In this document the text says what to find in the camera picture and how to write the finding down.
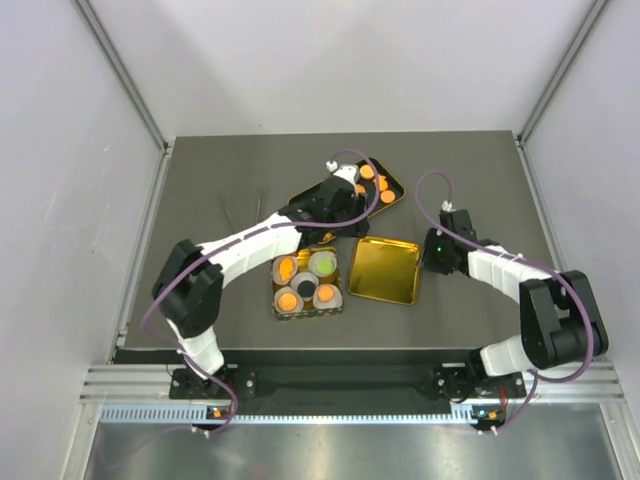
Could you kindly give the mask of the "black sandwich cookie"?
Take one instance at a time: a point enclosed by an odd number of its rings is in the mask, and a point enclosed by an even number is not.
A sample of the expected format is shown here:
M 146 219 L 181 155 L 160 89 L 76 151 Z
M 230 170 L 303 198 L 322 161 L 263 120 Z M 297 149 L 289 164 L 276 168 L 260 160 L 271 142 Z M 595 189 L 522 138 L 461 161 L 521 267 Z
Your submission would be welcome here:
M 301 281 L 296 288 L 297 293 L 305 300 L 311 299 L 316 291 L 317 285 L 311 280 Z

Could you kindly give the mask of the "orange fish-shaped cookie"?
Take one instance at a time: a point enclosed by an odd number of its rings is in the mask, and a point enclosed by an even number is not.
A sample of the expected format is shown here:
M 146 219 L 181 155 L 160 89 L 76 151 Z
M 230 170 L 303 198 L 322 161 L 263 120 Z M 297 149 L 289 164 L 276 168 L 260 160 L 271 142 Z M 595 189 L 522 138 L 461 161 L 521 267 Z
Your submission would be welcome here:
M 288 283 L 297 271 L 297 263 L 293 257 L 284 257 L 278 265 L 278 275 L 280 281 Z

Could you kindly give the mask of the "gold tin lid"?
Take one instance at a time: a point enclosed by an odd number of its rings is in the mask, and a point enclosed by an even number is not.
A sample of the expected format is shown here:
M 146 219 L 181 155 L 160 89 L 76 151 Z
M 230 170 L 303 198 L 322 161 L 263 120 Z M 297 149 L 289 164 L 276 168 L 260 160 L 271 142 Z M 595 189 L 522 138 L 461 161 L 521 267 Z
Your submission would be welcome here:
M 355 246 L 348 277 L 354 296 L 413 305 L 420 279 L 422 247 L 407 241 L 367 236 Z

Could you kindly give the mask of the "green round cookie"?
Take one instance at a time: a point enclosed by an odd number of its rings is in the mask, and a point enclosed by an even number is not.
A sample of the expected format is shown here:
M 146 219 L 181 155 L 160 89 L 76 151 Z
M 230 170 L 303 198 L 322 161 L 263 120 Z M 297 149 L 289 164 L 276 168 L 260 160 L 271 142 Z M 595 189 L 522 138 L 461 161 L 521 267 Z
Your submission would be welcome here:
M 321 276 L 329 276 L 335 270 L 334 261 L 329 258 L 320 259 L 316 263 L 316 270 L 319 272 Z

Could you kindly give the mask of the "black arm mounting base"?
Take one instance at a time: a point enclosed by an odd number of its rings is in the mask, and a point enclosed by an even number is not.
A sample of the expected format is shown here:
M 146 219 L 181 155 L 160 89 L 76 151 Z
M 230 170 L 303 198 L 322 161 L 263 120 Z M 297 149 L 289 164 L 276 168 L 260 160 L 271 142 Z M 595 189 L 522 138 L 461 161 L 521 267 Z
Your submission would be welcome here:
M 443 413 L 452 401 L 500 404 L 525 397 L 520 374 L 483 382 L 466 349 L 227 349 L 217 386 L 189 368 L 171 375 L 172 400 L 225 400 L 240 414 Z

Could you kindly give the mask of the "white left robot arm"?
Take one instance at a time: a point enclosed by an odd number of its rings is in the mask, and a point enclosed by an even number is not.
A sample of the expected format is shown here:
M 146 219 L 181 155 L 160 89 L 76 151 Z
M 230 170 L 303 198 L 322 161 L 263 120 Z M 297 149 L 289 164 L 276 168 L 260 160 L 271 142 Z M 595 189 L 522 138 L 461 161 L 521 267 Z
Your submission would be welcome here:
M 362 237 L 368 230 L 367 198 L 356 191 L 359 169 L 343 165 L 303 200 L 225 239 L 176 244 L 152 289 L 176 335 L 178 352 L 192 369 L 192 384 L 205 396 L 226 387 L 213 325 L 224 288 L 248 271 L 280 256 L 320 243 L 328 234 Z

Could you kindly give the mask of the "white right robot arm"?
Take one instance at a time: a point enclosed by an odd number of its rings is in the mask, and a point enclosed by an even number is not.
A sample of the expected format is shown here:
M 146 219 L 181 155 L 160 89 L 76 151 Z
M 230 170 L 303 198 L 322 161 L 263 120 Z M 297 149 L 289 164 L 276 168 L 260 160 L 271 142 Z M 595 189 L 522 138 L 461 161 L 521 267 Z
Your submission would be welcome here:
M 422 265 L 441 275 L 461 273 L 519 306 L 518 335 L 469 354 L 466 380 L 478 395 L 492 394 L 504 376 L 588 363 L 609 349 L 609 336 L 584 273 L 557 272 L 492 240 L 479 240 L 469 212 L 454 209 L 449 201 L 427 231 Z

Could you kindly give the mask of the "clear plastic tweezers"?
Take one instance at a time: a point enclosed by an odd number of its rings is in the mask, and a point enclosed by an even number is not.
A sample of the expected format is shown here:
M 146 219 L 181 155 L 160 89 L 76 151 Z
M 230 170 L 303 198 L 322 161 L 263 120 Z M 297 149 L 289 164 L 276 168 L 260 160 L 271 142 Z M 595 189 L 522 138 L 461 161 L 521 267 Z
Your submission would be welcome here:
M 269 186 L 266 183 L 259 183 L 257 187 L 245 192 L 228 195 L 220 191 L 216 195 L 223 221 L 230 233 L 238 233 L 263 219 L 268 192 Z

